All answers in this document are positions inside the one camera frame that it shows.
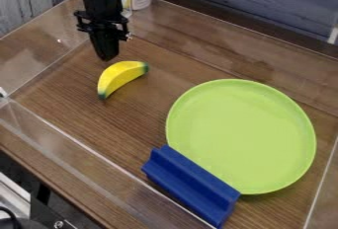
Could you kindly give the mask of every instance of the plate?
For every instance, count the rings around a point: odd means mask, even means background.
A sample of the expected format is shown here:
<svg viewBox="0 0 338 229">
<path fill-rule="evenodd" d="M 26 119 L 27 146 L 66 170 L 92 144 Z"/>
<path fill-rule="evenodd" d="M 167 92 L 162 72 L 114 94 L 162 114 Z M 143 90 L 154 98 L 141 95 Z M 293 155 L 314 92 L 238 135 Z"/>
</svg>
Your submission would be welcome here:
<svg viewBox="0 0 338 229">
<path fill-rule="evenodd" d="M 291 98 L 261 83 L 231 79 L 182 95 L 169 112 L 167 139 L 242 194 L 291 185 L 317 149 L 312 122 Z"/>
</svg>

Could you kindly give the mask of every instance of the yellow banana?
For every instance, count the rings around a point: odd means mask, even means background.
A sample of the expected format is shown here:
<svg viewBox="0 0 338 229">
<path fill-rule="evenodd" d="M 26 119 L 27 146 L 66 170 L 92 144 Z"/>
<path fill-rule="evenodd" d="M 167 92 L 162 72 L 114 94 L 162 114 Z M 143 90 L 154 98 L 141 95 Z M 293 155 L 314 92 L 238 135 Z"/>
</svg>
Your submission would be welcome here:
<svg viewBox="0 0 338 229">
<path fill-rule="evenodd" d="M 123 85 L 147 74 L 149 70 L 149 64 L 142 61 L 120 61 L 111 65 L 100 75 L 99 98 L 106 100 Z"/>
</svg>

